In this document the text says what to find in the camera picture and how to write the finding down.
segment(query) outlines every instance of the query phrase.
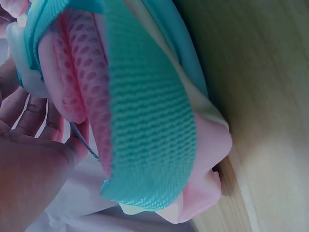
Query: teal strap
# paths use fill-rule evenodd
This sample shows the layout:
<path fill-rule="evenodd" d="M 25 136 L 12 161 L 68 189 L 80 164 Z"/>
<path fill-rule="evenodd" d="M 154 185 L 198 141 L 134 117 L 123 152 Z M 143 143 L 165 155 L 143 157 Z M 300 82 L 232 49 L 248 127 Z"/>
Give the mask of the teal strap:
<path fill-rule="evenodd" d="M 101 0 L 35 0 L 28 13 L 25 27 L 25 45 L 28 62 L 32 70 L 41 71 L 38 44 L 49 25 L 67 7 L 103 13 Z"/>

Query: wooden surface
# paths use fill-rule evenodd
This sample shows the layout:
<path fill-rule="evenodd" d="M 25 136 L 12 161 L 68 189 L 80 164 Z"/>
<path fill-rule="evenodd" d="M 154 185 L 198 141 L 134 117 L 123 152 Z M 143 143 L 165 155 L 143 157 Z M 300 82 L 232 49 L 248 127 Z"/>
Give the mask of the wooden surface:
<path fill-rule="evenodd" d="M 174 0 L 234 147 L 200 232 L 309 232 L 308 0 Z"/>

